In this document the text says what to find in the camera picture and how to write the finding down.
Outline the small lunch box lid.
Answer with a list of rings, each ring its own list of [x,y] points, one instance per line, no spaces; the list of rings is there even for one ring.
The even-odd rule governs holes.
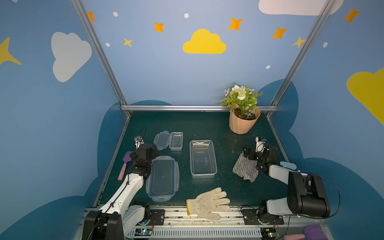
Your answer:
[[[163,131],[157,134],[154,138],[154,145],[156,145],[158,151],[166,149],[170,144],[171,133]]]

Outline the large lunch box lid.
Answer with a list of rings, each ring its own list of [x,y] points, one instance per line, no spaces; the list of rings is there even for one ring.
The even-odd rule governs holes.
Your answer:
[[[179,164],[170,156],[152,160],[152,171],[146,183],[146,193],[154,202],[169,201],[179,190]]]

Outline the small clear lunch box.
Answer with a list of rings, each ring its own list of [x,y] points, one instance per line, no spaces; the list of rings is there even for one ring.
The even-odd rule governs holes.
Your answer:
[[[181,151],[183,148],[183,132],[171,132],[171,139],[169,148],[171,151]]]

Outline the large clear lunch box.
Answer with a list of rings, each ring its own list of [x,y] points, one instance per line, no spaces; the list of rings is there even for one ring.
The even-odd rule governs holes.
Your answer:
[[[215,149],[211,140],[190,141],[190,166],[193,179],[211,179],[217,174]]]

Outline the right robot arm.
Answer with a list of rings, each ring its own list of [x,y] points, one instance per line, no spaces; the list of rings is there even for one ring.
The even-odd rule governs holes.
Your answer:
[[[324,178],[316,174],[301,173],[290,169],[288,162],[276,164],[271,158],[273,149],[244,148],[239,156],[242,161],[242,178],[255,180],[259,170],[272,179],[287,185],[287,196],[276,200],[263,200],[257,209],[259,222],[266,225],[280,216],[304,216],[311,219],[331,217],[331,205],[323,183]]]

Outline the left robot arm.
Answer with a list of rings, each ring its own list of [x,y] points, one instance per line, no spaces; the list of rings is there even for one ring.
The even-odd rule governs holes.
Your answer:
[[[133,165],[111,199],[85,218],[83,240],[125,240],[128,233],[150,215],[148,204],[132,205],[136,193],[145,185],[152,160],[159,156],[156,145],[141,144],[130,154]]]

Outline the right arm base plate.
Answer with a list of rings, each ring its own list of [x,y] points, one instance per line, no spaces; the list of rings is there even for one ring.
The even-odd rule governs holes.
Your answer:
[[[251,206],[240,208],[246,225],[283,225],[282,216],[271,215],[267,211],[255,209]]]

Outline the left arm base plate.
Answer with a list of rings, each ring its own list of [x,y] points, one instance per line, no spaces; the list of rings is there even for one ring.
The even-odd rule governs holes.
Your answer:
[[[142,224],[145,226],[163,226],[165,221],[165,210],[146,211]]]

